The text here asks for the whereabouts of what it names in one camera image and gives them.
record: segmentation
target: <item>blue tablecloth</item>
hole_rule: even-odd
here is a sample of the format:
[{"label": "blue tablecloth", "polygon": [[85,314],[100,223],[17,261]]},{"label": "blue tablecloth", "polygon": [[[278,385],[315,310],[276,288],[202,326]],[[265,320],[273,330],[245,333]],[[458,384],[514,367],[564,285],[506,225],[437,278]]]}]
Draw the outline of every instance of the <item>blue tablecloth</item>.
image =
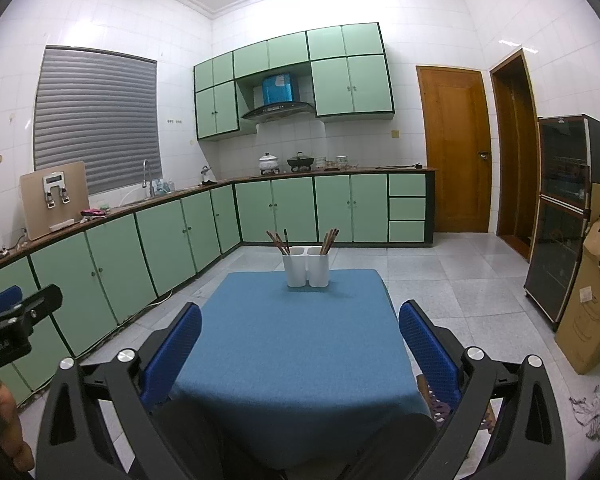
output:
[{"label": "blue tablecloth", "polygon": [[332,270],[327,288],[229,274],[202,308],[172,396],[201,402],[276,469],[346,460],[393,418],[429,414],[375,270]]}]

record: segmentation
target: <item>door frame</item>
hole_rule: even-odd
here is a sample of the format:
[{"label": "door frame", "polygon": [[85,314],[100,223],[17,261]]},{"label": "door frame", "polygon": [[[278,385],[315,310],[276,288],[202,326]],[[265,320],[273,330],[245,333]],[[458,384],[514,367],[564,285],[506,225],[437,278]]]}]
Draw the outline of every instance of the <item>door frame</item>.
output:
[{"label": "door frame", "polygon": [[[457,72],[457,73],[470,73],[470,74],[479,74],[480,75],[480,84],[482,86],[482,95],[484,97],[484,107],[485,107],[485,112],[487,115],[487,127],[489,130],[489,150],[490,150],[490,160],[489,160],[489,170],[490,170],[490,190],[488,193],[488,209],[487,209],[487,219],[486,219],[486,231],[484,232],[489,232],[489,225],[491,222],[491,190],[493,189],[493,146],[492,146],[492,142],[491,142],[491,121],[489,120],[489,105],[487,102],[487,92],[486,92],[486,87],[484,84],[484,71],[483,70],[476,70],[473,68],[456,68],[456,67],[452,67],[452,66],[445,66],[445,65],[435,65],[435,64],[417,64],[416,65],[416,73],[417,73],[417,77],[418,77],[418,88],[420,90],[420,101],[422,103],[422,119],[424,121],[425,119],[425,114],[424,114],[424,86],[422,85],[422,76],[421,76],[421,72],[422,70],[427,70],[427,69],[436,69],[436,70],[444,70],[446,72]],[[424,133],[425,133],[425,144],[426,144],[426,149],[427,149],[427,153],[429,153],[429,137],[427,136],[427,125],[425,124],[424,127]]]},{"label": "door frame", "polygon": [[[534,128],[535,128],[535,132],[536,132],[536,153],[538,154],[538,192],[537,192],[537,197],[536,197],[536,211],[534,213],[534,227],[531,233],[531,245],[529,246],[529,254],[528,254],[528,258],[527,261],[529,261],[529,259],[531,258],[531,254],[533,253],[534,250],[534,245],[536,243],[536,229],[538,228],[538,215],[539,215],[539,210],[540,210],[540,181],[542,178],[542,171],[541,171],[541,164],[542,164],[542,160],[540,158],[540,126],[538,123],[538,110],[536,108],[536,96],[534,95],[534,87],[531,83],[531,75],[529,73],[529,66],[528,63],[526,62],[526,56],[525,56],[525,51],[523,48],[519,48],[518,50],[516,50],[513,54],[510,54],[510,56],[508,56],[506,59],[504,59],[502,62],[498,63],[495,67],[493,67],[491,70],[489,70],[489,75],[491,77],[491,87],[493,88],[493,97],[494,97],[494,101],[495,101],[495,107],[496,107],[496,119],[498,121],[498,150],[499,150],[499,160],[502,161],[502,157],[503,157],[503,153],[502,153],[502,143],[500,142],[500,132],[502,131],[502,105],[498,104],[498,96],[496,94],[496,85],[495,85],[495,81],[494,81],[494,75],[496,72],[498,72],[499,70],[503,69],[504,67],[506,67],[508,64],[510,64],[511,62],[517,60],[518,58],[522,59],[522,64],[524,66],[525,69],[525,76],[526,76],[526,84],[528,85],[529,88],[529,93],[531,95],[531,105],[532,105],[532,109],[533,109],[533,114],[534,117],[536,118],[536,121],[534,123]],[[499,197],[499,201],[498,201],[498,225],[496,226],[496,234],[498,234],[498,231],[500,230],[500,221],[501,221],[501,216],[500,216],[500,209],[501,209],[501,204],[502,204],[502,181],[503,181],[503,174],[502,174],[502,165],[500,166],[500,197]]]}]

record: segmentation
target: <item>blue box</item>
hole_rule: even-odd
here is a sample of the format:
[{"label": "blue box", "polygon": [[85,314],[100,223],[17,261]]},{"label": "blue box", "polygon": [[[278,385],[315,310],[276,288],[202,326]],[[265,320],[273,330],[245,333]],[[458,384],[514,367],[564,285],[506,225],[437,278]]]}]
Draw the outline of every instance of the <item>blue box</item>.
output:
[{"label": "blue box", "polygon": [[262,82],[264,105],[298,100],[298,83],[291,74],[278,74],[267,77]]}]

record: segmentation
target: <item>finger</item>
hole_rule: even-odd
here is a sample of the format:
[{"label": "finger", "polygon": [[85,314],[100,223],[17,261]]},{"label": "finger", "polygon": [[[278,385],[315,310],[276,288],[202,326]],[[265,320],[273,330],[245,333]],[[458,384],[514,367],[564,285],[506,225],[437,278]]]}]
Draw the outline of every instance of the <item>finger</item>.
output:
[{"label": "finger", "polygon": [[18,418],[18,407],[10,390],[0,383],[0,416],[7,424],[11,424]]},{"label": "finger", "polygon": [[20,427],[20,421],[14,422],[6,426],[0,434],[0,447],[2,450],[14,458],[18,455],[24,441],[22,439],[22,428]]},{"label": "finger", "polygon": [[18,453],[17,456],[13,459],[14,467],[20,472],[31,471],[33,466],[35,466],[35,462],[33,460],[33,453],[31,452],[31,448],[29,444],[26,442],[23,444],[22,449]]}]

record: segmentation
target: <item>window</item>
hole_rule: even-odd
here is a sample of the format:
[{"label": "window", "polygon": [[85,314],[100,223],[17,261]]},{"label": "window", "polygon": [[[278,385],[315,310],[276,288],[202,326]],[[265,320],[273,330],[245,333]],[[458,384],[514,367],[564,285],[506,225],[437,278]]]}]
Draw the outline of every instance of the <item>window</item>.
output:
[{"label": "window", "polygon": [[113,52],[48,46],[33,129],[36,170],[83,160],[89,194],[162,176],[156,63]]}]

